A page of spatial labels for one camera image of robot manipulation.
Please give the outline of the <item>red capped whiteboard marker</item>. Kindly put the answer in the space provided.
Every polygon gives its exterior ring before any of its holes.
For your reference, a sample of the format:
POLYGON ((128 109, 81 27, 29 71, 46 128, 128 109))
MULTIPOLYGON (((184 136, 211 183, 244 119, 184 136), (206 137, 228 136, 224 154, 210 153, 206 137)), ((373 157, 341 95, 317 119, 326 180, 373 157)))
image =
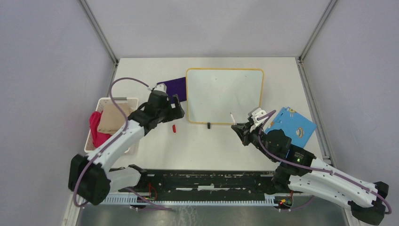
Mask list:
POLYGON ((235 120, 235 118, 234 118, 234 116, 233 116, 232 113, 230 113, 230 117, 231 117, 231 119, 232 119, 233 124, 234 124, 234 125, 237 125, 236 120, 235 120))

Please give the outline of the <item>yellow framed whiteboard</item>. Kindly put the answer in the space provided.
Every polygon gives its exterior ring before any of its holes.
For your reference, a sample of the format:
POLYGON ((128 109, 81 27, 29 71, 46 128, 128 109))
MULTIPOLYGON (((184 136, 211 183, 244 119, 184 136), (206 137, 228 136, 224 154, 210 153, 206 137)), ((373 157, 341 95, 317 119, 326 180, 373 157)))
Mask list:
POLYGON ((187 119, 191 123, 245 121, 262 103, 265 74, 257 68, 189 68, 186 71, 187 119))

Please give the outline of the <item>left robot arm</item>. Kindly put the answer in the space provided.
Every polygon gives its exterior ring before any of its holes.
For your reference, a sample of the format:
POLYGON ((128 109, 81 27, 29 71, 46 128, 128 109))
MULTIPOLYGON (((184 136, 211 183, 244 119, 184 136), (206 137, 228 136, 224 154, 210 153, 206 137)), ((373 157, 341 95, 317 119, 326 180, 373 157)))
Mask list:
POLYGON ((111 168, 126 150, 158 124, 183 118, 184 110, 177 94, 170 97, 165 91, 154 89, 147 102, 129 116, 123 116, 124 124, 106 142, 85 156, 77 154, 71 160, 68 187, 86 203, 99 205, 109 193, 121 189, 144 191, 148 179, 142 176, 143 169, 133 165, 115 171, 111 168))

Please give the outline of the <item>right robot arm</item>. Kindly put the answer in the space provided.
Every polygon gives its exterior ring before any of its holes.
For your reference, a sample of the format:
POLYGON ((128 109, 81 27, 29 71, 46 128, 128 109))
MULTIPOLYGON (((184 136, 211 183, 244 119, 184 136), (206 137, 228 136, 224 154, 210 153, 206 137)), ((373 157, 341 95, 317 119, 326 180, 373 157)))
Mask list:
POLYGON ((275 191, 319 197, 348 209, 357 220, 374 226, 392 213, 386 200, 388 184, 365 182, 334 168, 292 144, 292 139, 281 129, 266 133, 263 127, 271 114, 251 113, 246 123, 234 123, 231 129, 244 146, 253 145, 272 162, 279 163, 271 179, 275 191))

